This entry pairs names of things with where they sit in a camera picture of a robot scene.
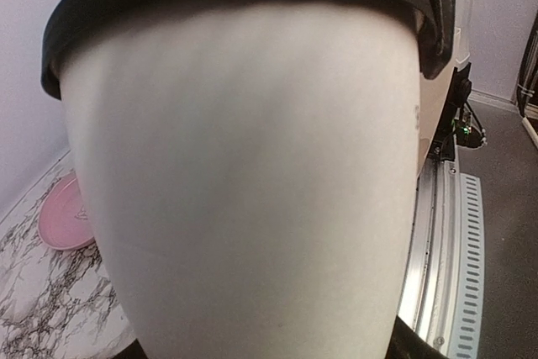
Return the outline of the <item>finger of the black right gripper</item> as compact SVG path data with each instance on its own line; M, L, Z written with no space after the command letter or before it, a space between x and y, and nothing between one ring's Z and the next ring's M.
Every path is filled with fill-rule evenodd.
M456 0L429 0L429 4L432 16L425 20L420 31L419 57L423 76L433 80L452 57Z

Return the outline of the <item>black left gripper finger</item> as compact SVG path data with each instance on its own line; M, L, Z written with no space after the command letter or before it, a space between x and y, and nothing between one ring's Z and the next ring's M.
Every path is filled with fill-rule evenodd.
M423 341L397 316L385 359L446 359L446 357Z

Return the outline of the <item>white paper bag pink handles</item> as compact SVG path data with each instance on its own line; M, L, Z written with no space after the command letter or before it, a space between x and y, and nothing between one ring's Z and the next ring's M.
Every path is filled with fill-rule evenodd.
M436 79L420 78L419 149L416 177L419 177L440 121L453 69L446 67Z

